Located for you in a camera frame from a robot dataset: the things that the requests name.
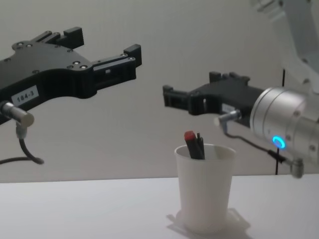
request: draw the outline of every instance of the blue ring light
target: blue ring light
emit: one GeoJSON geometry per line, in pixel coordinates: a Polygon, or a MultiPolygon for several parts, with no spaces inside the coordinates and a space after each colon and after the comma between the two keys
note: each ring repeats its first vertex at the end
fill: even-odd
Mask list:
{"type": "Polygon", "coordinates": [[[284,149],[286,148],[286,143],[285,141],[283,140],[283,138],[281,138],[280,136],[274,136],[273,137],[273,143],[274,145],[277,147],[277,148],[280,148],[280,149],[284,149]]]}

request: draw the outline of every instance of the red cap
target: red cap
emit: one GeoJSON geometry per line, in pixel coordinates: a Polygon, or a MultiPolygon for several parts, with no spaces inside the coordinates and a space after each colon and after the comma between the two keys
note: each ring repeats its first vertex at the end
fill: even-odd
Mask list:
{"type": "Polygon", "coordinates": [[[196,139],[196,135],[193,131],[187,131],[184,134],[185,141],[194,140],[196,139]]]}

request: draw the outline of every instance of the white cup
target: white cup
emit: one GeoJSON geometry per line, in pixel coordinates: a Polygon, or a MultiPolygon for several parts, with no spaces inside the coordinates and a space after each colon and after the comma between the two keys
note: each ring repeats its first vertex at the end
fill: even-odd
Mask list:
{"type": "Polygon", "coordinates": [[[236,152],[205,144],[205,160],[191,159],[187,146],[175,150],[184,225],[195,233],[214,233],[225,227],[236,152]]]}

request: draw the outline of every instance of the white table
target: white table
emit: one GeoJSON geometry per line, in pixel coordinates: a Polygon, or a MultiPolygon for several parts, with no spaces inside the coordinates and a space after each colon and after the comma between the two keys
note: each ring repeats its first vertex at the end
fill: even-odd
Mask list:
{"type": "Polygon", "coordinates": [[[180,224],[176,178],[0,184],[0,237],[318,239],[318,204],[319,175],[233,177],[228,229],[204,237],[180,224]]]}

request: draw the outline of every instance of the label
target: label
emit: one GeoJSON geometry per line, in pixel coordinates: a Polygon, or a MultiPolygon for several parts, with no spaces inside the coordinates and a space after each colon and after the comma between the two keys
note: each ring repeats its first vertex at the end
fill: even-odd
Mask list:
{"type": "Polygon", "coordinates": [[[11,96],[12,103],[15,106],[20,106],[30,100],[33,100],[34,98],[37,98],[39,96],[38,89],[36,86],[32,86],[24,91],[21,91],[18,94],[15,94],[11,96]]]}
{"type": "Polygon", "coordinates": [[[221,111],[224,113],[230,113],[232,111],[236,110],[235,107],[227,105],[227,104],[222,104],[221,105],[221,111]]]}

